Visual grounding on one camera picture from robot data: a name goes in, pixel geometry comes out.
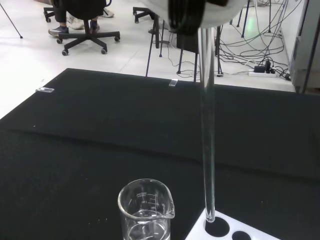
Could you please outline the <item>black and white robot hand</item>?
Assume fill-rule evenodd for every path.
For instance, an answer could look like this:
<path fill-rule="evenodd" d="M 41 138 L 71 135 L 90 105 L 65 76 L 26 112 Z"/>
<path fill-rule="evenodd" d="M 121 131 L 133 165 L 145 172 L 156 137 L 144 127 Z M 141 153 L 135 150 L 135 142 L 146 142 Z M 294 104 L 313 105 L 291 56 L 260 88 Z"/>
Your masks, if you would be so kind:
<path fill-rule="evenodd" d="M 193 35 L 199 29 L 221 26 L 244 7 L 244 0 L 143 0 L 177 34 Z"/>

